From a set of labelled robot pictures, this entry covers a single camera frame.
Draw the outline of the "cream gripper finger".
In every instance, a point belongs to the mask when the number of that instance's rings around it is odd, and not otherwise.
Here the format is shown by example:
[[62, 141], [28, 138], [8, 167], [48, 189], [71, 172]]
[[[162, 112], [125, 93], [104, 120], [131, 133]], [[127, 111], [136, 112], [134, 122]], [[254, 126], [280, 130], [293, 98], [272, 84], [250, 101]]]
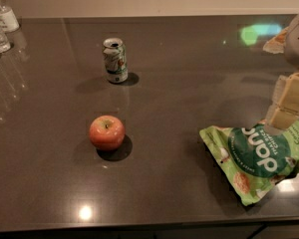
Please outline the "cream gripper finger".
[[284, 28], [263, 46], [263, 50], [270, 54], [283, 54], [288, 28]]
[[266, 130], [286, 130], [299, 119], [299, 72], [280, 76], [265, 118]]

